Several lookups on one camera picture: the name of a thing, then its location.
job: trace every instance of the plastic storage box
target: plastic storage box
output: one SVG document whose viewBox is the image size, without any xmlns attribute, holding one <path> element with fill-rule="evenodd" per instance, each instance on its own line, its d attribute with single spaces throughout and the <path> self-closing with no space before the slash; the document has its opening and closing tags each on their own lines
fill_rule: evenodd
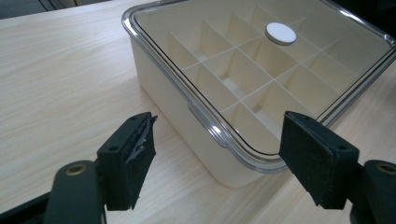
<svg viewBox="0 0 396 224">
<path fill-rule="evenodd" d="M 274 41 L 273 22 L 295 41 Z M 327 1 L 161 1 L 122 23 L 141 86 L 229 187 L 286 168 L 286 110 L 328 125 L 395 58 L 392 37 Z"/>
</svg>

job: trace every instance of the white circular button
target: white circular button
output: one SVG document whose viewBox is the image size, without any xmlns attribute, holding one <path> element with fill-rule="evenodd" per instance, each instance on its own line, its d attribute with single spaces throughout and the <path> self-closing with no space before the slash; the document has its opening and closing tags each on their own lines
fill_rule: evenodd
<svg viewBox="0 0 396 224">
<path fill-rule="evenodd" d="M 294 31 L 289 26 L 279 22 L 269 23 L 265 34 L 271 41 L 278 45 L 290 45 L 296 40 Z"/>
</svg>

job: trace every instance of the light wood grain surface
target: light wood grain surface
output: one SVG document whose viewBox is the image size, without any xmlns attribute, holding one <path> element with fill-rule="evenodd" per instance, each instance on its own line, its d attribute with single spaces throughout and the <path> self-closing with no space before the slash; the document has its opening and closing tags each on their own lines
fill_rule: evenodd
<svg viewBox="0 0 396 224">
<path fill-rule="evenodd" d="M 349 223 L 315 207 L 297 179 L 219 184 L 140 88 L 120 17 L 148 1 L 110 1 L 0 21 L 0 213 L 50 190 L 58 169 L 94 160 L 129 117 L 146 111 L 155 157 L 134 211 L 108 223 Z M 396 63 L 334 123 L 360 162 L 396 162 Z"/>
</svg>

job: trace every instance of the clear plastic lid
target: clear plastic lid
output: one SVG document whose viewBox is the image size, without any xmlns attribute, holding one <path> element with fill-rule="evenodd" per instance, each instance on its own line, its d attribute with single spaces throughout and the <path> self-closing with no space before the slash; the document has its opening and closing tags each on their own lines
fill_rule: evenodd
<svg viewBox="0 0 396 224">
<path fill-rule="evenodd" d="M 295 40 L 269 38 L 273 22 Z M 327 125 L 395 57 L 390 36 L 317 0 L 163 1 L 123 23 L 219 143 L 260 172 L 285 167 L 285 111 Z"/>
</svg>

